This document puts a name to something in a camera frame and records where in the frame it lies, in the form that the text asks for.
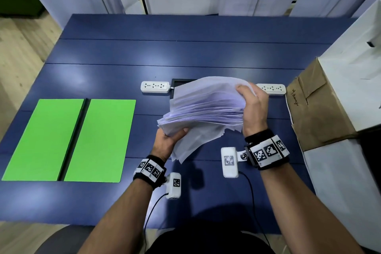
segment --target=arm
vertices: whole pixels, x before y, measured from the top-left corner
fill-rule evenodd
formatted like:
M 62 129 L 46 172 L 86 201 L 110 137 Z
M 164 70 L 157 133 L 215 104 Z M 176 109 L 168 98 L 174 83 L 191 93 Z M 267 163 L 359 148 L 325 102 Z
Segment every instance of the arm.
M 268 94 L 250 83 L 237 91 L 245 98 L 243 135 L 267 129 Z M 279 228 L 293 254 L 363 254 L 358 243 L 332 212 L 299 178 L 289 163 L 261 171 Z
M 151 155 L 166 162 L 176 142 L 187 132 L 184 128 L 169 137 L 158 129 Z M 153 190 L 150 184 L 135 179 L 93 229 L 78 254 L 135 252 Z

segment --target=tabletop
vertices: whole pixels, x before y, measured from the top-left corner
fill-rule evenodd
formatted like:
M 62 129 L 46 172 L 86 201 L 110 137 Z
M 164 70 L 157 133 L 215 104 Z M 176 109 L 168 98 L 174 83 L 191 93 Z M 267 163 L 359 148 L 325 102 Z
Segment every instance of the tabletop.
M 132 181 L 151 150 L 168 95 L 143 94 L 142 81 L 231 76 L 288 85 L 353 22 L 348 18 L 246 16 L 73 15 L 0 143 L 2 176 L 40 98 L 135 99 L 136 107 L 120 183 L 0 181 L 0 220 L 95 225 Z M 307 186 L 311 180 L 291 127 L 285 97 L 270 97 L 269 127 L 290 151 Z M 250 187 L 244 177 L 222 175 L 220 149 L 245 144 L 226 130 L 167 172 L 183 179 L 178 200 L 163 199 L 149 228 L 176 227 L 190 217 L 234 221 L 256 231 Z M 259 172 L 240 163 L 254 187 L 256 215 L 266 233 L 279 233 Z M 154 191 L 149 210 L 165 192 Z

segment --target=person's left thumb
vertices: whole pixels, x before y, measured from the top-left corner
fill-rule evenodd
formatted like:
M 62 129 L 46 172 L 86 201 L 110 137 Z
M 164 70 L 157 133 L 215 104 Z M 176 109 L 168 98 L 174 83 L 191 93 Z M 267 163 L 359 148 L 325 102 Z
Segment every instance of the person's left thumb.
M 179 140 L 181 140 L 188 133 L 188 131 L 189 131 L 189 128 L 185 127 L 179 130 L 177 133 L 175 133 L 172 136 L 172 140 L 174 141 L 174 143 L 177 143 Z

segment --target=bright green rectangle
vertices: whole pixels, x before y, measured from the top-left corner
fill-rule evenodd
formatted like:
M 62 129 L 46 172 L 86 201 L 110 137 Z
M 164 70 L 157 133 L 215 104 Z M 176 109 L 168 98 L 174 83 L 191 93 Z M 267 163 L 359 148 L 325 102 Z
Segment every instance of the bright green rectangle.
M 56 181 L 83 100 L 39 100 L 3 181 Z
M 121 179 L 135 100 L 91 100 L 65 181 Z

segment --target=power strip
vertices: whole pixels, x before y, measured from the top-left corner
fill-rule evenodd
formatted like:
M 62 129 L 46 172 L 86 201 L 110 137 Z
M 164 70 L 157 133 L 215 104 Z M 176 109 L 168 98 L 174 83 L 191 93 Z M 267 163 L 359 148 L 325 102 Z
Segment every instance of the power strip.
M 284 95 L 286 94 L 286 87 L 284 84 L 257 84 L 269 95 Z
M 168 81 L 142 81 L 140 89 L 142 92 L 168 93 L 171 86 Z

